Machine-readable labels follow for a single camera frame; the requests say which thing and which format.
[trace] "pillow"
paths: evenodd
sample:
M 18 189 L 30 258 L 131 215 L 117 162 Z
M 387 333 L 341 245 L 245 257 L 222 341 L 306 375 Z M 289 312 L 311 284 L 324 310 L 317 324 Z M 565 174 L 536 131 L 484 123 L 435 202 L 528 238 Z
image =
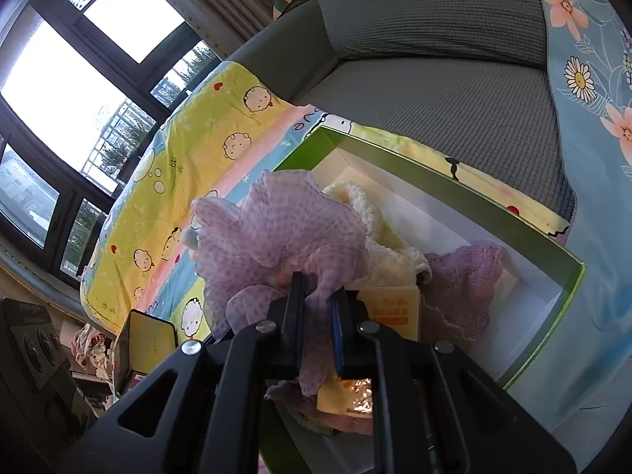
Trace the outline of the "pillow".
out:
M 540 0 L 318 0 L 342 58 L 441 55 L 545 69 Z

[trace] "window frame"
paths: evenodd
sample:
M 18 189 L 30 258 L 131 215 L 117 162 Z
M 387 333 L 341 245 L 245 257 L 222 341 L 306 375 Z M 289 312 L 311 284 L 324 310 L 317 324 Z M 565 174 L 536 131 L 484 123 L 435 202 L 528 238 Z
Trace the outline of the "window frame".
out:
M 184 22 L 138 63 L 83 15 L 95 1 L 90 0 L 81 10 L 68 0 L 29 0 L 28 5 L 125 97 L 156 122 L 121 168 L 117 179 L 122 183 L 119 183 L 113 195 L 107 194 L 59 158 L 21 120 L 0 94 L 0 160 L 5 146 L 9 144 L 35 173 L 59 193 L 43 248 L 2 213 L 0 232 L 21 248 L 36 265 L 76 290 L 79 289 L 80 282 L 64 272 L 61 266 L 81 203 L 87 200 L 105 215 L 109 214 L 160 126 L 186 99 L 186 91 L 193 90 L 221 62 L 219 57 L 211 61 L 167 107 L 151 91 L 202 39 Z

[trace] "floral cloth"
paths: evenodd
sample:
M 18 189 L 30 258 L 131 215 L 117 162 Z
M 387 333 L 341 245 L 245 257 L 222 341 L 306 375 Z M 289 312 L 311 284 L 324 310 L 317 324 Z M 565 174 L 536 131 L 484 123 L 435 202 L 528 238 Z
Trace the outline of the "floral cloth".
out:
M 632 353 L 632 39 L 608 0 L 542 5 L 561 154 L 576 195 L 566 247 L 587 271 L 573 305 L 510 391 L 553 431 Z M 581 454 L 579 435 L 564 444 Z

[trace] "pink flower print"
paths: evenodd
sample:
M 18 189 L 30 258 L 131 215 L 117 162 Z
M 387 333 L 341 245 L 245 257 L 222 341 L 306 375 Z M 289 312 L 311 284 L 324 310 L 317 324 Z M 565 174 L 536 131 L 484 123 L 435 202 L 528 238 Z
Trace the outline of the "pink flower print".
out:
M 632 109 L 625 107 L 623 114 L 619 113 L 611 104 L 606 104 L 606 110 L 611 121 L 601 117 L 601 123 L 612 135 L 618 137 L 621 153 L 632 166 Z
M 556 28 L 568 25 L 568 30 L 571 31 L 573 37 L 575 37 L 577 41 L 581 40 L 581 35 L 579 34 L 577 25 L 582 28 L 588 27 L 589 19 L 586 14 L 581 12 L 581 10 L 576 9 L 571 0 L 544 1 L 551 4 L 551 25 Z

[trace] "metal screw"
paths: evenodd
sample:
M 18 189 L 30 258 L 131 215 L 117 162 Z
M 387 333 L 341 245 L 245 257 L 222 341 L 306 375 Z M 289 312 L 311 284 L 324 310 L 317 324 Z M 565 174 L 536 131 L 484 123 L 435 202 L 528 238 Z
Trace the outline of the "metal screw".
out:
M 268 320 L 259 321 L 255 326 L 255 329 L 259 333 L 272 333 L 276 330 L 276 322 Z
M 380 325 L 375 321 L 364 321 L 359 324 L 359 330 L 363 333 L 374 334 L 380 331 Z
M 454 344 L 445 339 L 437 340 L 435 342 L 435 351 L 437 353 L 450 354 L 454 351 Z
M 187 340 L 180 346 L 180 349 L 189 356 L 198 354 L 201 351 L 201 342 L 199 340 Z

